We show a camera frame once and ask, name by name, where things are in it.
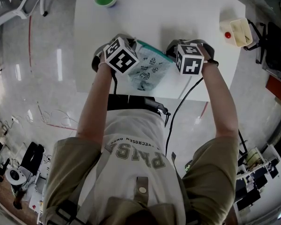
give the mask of white floor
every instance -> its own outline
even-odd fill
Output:
[[[22,143],[28,146],[34,141],[46,148],[46,154],[52,154],[57,140],[75,135],[87,97],[86,93],[76,92],[74,80],[75,0],[46,0],[45,4],[47,17],[40,15],[37,6],[31,24],[29,19],[15,18],[3,26],[0,119],[9,126],[12,116],[18,121],[8,135],[13,152],[17,152]],[[267,23],[250,5],[246,7],[246,16],[253,22]],[[269,75],[255,63],[256,57],[257,50],[241,50],[230,88],[237,106],[239,129],[248,140],[248,147],[263,147],[281,119],[281,107],[265,88]],[[172,114],[180,102],[157,101]],[[181,175],[196,149],[214,137],[210,104],[199,120],[204,106],[205,102],[185,101],[175,118],[168,154],[176,153],[176,166]]]

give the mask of wrist strap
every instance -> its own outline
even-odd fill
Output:
[[[204,60],[204,63],[212,63],[212,64],[215,64],[217,67],[219,66],[219,62],[218,61],[215,61],[213,59],[208,59],[208,60]]]
[[[99,67],[102,65],[102,64],[107,64],[106,62],[100,62],[99,65],[98,65],[98,69]]]

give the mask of white t-shirt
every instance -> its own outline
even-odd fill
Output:
[[[177,224],[185,225],[183,197],[176,171],[163,155],[164,121],[148,110],[108,111],[104,144],[112,147],[106,165],[97,177],[97,165],[84,182],[78,204],[92,192],[90,221],[99,224],[110,197],[134,198],[136,177],[148,177],[148,206],[171,203]]]

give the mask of hand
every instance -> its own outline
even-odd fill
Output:
[[[198,44],[198,48],[199,48],[200,51],[203,53],[204,60],[209,60],[209,59],[211,59],[209,53],[206,51],[206,49],[205,49],[201,44]]]

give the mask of transparent bag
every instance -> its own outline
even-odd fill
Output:
[[[175,63],[164,53],[137,40],[139,63],[129,72],[132,86],[141,91],[153,90],[165,76],[170,66]]]

